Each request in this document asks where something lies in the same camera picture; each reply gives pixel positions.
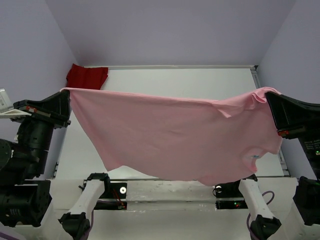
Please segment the pink t shirt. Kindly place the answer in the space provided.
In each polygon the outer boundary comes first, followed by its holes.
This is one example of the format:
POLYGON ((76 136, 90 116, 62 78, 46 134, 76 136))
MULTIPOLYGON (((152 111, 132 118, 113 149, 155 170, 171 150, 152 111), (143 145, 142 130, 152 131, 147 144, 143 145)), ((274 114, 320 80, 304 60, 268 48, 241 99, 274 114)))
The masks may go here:
POLYGON ((206 186, 256 173, 282 145, 263 87, 224 100, 70 88, 70 106, 104 167, 206 186))

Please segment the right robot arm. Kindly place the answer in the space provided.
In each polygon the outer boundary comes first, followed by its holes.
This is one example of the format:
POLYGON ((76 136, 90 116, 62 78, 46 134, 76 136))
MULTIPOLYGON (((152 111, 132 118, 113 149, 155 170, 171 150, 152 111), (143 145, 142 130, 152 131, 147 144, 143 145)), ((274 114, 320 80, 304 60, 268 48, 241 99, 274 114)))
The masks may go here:
POLYGON ((279 194, 277 204, 286 217, 279 220, 270 210, 253 178, 230 183, 235 196, 244 197, 249 210, 246 226, 252 240, 318 240, 320 238, 320 106, 291 97, 267 93, 277 133, 298 139, 316 176, 285 178, 270 194, 279 194))

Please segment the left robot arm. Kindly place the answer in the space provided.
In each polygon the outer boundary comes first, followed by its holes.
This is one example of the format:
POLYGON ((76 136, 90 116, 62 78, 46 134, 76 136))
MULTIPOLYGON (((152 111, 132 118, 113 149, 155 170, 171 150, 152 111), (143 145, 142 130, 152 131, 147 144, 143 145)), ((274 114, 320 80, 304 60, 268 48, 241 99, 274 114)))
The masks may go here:
POLYGON ((43 100, 11 102, 0 91, 0 116, 19 123, 14 142, 0 141, 0 222, 12 229, 6 240, 86 240, 99 198, 110 194, 107 173, 92 173, 79 186, 73 207, 57 217, 50 193, 52 181, 41 180, 55 129, 70 125, 70 92, 43 100))

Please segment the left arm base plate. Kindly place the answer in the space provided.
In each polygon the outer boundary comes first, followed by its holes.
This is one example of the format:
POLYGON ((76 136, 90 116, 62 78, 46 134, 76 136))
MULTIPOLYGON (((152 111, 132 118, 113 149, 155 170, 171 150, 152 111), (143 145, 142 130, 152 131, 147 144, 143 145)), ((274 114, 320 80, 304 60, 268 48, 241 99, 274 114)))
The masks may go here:
POLYGON ((99 197, 94 210, 125 211, 127 210, 127 182, 111 181, 107 190, 99 197))

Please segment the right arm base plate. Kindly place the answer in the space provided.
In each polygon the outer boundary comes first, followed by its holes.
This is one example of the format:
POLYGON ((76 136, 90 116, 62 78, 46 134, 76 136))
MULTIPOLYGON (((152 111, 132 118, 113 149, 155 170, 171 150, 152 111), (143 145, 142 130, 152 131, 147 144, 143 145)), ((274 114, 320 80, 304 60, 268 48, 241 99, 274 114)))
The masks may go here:
POLYGON ((240 181, 215 185, 212 190, 216 198, 215 206, 218 210, 247 209, 247 203, 239 190, 240 181))

